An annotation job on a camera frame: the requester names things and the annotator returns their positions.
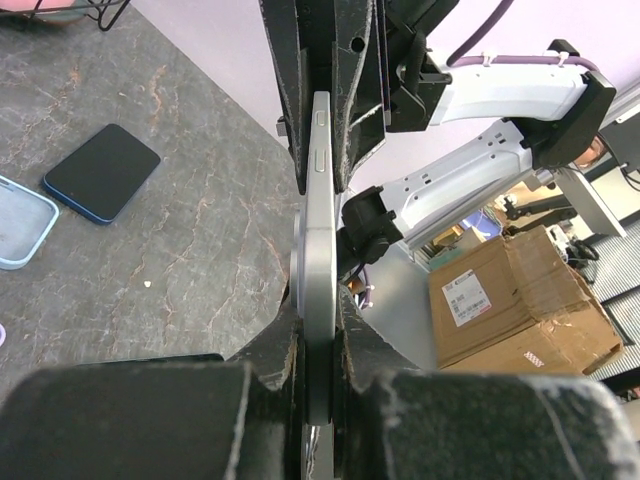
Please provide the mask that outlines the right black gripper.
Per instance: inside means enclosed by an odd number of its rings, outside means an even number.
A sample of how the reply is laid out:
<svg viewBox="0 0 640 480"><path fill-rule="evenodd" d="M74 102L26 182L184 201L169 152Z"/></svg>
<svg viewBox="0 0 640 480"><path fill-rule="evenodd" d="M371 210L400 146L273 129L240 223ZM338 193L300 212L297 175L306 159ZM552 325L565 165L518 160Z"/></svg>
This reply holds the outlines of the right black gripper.
<svg viewBox="0 0 640 480"><path fill-rule="evenodd" d="M431 58L427 36L451 1L385 1L386 131L426 130L452 77ZM260 1L299 193L307 190L311 92L295 1ZM332 46L333 176L337 193L384 142L378 9L374 1L336 1Z"/></svg>

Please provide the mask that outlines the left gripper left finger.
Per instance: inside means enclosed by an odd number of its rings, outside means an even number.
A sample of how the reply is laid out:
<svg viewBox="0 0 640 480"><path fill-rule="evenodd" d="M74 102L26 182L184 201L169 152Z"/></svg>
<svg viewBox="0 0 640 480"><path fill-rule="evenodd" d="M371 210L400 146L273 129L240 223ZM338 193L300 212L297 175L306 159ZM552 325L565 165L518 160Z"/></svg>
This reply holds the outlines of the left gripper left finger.
<svg viewBox="0 0 640 480"><path fill-rule="evenodd" d="M300 322L289 303L236 355L47 368L1 410L5 479L296 479Z"/></svg>

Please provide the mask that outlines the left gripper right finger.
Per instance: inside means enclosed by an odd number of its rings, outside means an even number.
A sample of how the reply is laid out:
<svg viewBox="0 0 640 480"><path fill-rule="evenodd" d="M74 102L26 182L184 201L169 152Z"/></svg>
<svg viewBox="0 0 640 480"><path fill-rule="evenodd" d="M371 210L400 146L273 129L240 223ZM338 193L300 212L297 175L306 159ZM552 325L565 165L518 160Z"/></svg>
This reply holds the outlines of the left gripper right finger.
<svg viewBox="0 0 640 480"><path fill-rule="evenodd" d="M601 383L424 371L337 297L334 471L342 479L635 479L639 447Z"/></svg>

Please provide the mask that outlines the phone with silver edge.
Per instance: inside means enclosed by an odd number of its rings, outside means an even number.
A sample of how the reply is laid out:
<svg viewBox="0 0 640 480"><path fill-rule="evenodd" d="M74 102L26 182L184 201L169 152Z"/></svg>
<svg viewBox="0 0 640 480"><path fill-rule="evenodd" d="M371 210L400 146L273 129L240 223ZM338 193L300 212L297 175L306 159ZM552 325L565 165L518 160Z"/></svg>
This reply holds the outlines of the phone with silver edge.
<svg viewBox="0 0 640 480"><path fill-rule="evenodd" d="M291 278L305 343L306 422L331 422L332 348L337 301L336 210L332 166L331 97L313 96L307 189L298 221Z"/></svg>

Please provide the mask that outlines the phone with blue edge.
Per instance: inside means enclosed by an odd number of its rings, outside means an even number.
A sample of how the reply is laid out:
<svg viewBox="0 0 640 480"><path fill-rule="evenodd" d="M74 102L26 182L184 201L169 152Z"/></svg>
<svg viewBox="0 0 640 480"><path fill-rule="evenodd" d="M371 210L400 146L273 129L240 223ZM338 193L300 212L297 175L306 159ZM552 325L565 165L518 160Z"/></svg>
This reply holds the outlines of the phone with blue edge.
<svg viewBox="0 0 640 480"><path fill-rule="evenodd" d="M151 148L111 123L49 170L42 187L91 222L109 225L160 162Z"/></svg>

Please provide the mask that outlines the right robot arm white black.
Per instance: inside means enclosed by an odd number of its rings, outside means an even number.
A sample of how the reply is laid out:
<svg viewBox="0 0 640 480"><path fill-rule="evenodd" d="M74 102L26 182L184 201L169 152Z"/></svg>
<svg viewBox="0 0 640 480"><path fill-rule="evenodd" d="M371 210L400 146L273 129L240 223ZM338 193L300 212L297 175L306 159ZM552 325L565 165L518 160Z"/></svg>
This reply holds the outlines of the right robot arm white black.
<svg viewBox="0 0 640 480"><path fill-rule="evenodd" d="M341 279L398 241L434 236L502 189L567 166L591 145L614 87L563 40L540 56L438 56L451 1L264 1L260 5L304 204L291 277ZM392 133L488 118L426 169L337 198Z"/></svg>

